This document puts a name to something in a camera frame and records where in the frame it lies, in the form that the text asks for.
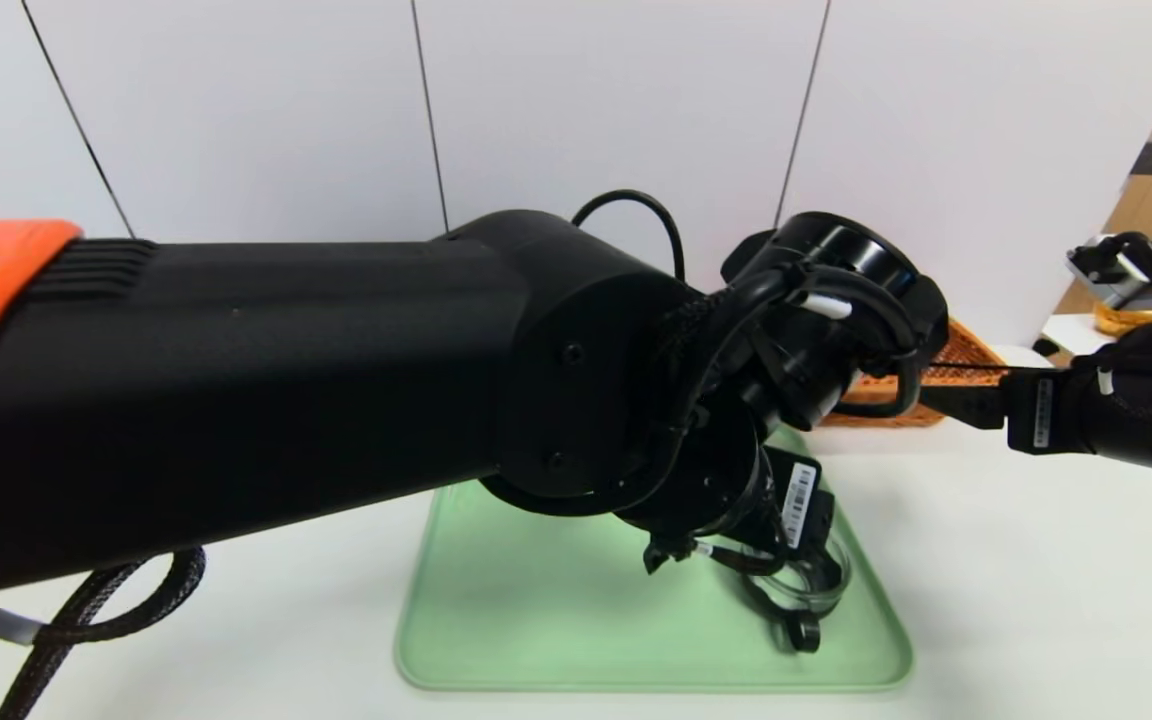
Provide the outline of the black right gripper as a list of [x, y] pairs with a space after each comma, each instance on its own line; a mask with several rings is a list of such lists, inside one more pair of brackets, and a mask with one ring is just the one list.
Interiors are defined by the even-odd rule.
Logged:
[[1005, 429], [1006, 418], [1007, 444], [1024, 454], [1152, 467], [1152, 364], [1143, 357], [1084, 355], [1006, 374], [1005, 365], [931, 365], [919, 404], [973, 429]]

